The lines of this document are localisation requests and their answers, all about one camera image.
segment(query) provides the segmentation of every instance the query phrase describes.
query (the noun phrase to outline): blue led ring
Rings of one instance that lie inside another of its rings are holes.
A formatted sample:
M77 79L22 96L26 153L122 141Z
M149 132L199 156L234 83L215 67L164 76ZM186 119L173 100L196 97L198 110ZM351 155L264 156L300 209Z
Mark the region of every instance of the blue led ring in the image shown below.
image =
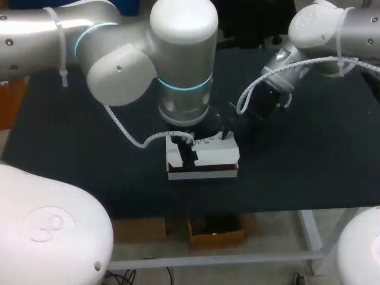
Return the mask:
M89 32L95 30L96 28L99 28L99 27L103 27L103 26L115 26L115 25L118 25L118 23L101 23L101 24L98 24L98 25L93 25L91 27L89 27L86 31L84 31L78 38L77 42L75 43L75 48L74 48L74 53L75 53L75 57L77 58L77 49L78 49L78 46L79 46L79 43L80 41L83 39L83 37L88 34Z
M210 80L211 78L213 77L213 74L211 73L210 77L208 77L203 83L199 84L199 85L196 85L196 86L193 86L193 87L188 87L188 88L182 88L182 87L176 87L176 86L172 86L168 83L165 83L164 81L162 81L161 79L158 78L159 82L164 85L165 87L167 88L170 88L170 89L173 89L173 90L176 90L176 91L192 91L192 90L195 90L195 89L198 89L198 88L201 88L202 86L206 85Z

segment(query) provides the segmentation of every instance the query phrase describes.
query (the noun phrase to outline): white coiled cable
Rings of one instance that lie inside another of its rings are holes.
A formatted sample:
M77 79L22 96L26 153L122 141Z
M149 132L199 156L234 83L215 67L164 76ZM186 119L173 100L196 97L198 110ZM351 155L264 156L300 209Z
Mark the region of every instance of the white coiled cable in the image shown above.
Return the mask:
M251 99L252 92L253 92L255 86L257 84L259 84L261 81L264 81L265 79L267 79L268 77L270 77L270 76L272 76L274 74L277 74L279 72L282 72L282 71L285 71L285 70L288 70L288 69L292 69L292 68L302 67L304 65L313 65L313 64L320 64L322 62L339 62L339 61L347 62L347 63L350 63L350 64L355 64L355 65L360 66L362 68L366 68L366 69L369 69L369 70L372 70L372 71L380 73L380 67L374 66L374 65L369 64L367 62L359 61L356 58L340 58L340 57L337 57L337 56L329 56L327 58L314 58L314 59L308 59L308 60L305 60L305 61L295 62L293 64L289 64L289 65L286 65L286 66L274 69L274 70L272 70L272 71L264 74L263 76L257 78L254 82L252 82L244 90L244 92L240 96L239 100L237 101L236 113L238 115L244 114L244 112L248 108L248 104L249 104L249 101Z
M143 144L140 144L138 141L136 141L132 135L124 128L124 126L120 123L119 119L116 117L116 115L112 112L111 108L107 105L103 105L104 108L107 110L107 113L110 115L110 117L112 118L112 120L115 122L115 124L117 124L117 126L119 127L119 129L123 132L123 134L126 136L127 139L129 139L129 141L131 143L133 143L135 146L137 146L138 148L147 148L147 146L149 145L149 143L151 143L153 140L155 140L156 138L164 138L164 137L182 137L182 138L185 138L186 139L186 143L187 144L190 144L190 143L194 143L194 137L187 133L187 132L178 132L178 131L171 131L171 132L159 132L159 133L156 133L154 135L151 135L150 137L148 137Z

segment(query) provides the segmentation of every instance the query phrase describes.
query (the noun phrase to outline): metal table frame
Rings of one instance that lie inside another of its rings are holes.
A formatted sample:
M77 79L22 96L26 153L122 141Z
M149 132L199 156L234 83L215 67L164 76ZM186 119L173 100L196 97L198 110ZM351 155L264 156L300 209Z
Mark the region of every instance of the metal table frame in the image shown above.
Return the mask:
M312 210L300 210L298 216L301 221L303 233L308 244L308 251L289 252L281 254L245 254L245 255L221 255L221 256L191 256L179 258L158 258L131 261L113 261L108 270L119 271L131 268L161 268L179 267L193 265L215 265L215 264L238 264L252 262L278 262L311 260L314 275L324 275L335 260L339 237L347 224L356 214L365 210L364 208L348 208L344 211L335 228L322 243L318 228L315 223Z

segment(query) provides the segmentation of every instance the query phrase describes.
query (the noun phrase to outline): cardboard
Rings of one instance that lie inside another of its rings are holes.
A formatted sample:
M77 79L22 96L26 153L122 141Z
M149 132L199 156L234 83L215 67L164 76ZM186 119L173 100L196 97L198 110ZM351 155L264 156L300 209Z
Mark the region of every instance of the cardboard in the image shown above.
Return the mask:
M146 242L166 237L164 218L112 221L115 243Z

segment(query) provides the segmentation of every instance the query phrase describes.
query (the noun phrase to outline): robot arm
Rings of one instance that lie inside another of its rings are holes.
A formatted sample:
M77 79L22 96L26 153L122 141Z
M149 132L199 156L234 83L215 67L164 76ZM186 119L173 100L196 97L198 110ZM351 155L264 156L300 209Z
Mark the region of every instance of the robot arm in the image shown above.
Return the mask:
M327 1L318 1L299 11L289 26L289 38L269 61L261 75L307 59L326 56L352 56L370 61L380 59L380 10L376 8L337 8ZM259 83L248 109L260 118L267 116L281 94L290 94L309 71L299 66L272 75ZM354 64L344 64L344 73ZM340 75L337 62L315 64L327 76Z
M0 80L79 65L93 96L125 105L159 81L162 118L178 127L207 114L218 16L209 0L159 0L128 24L106 0L0 13Z

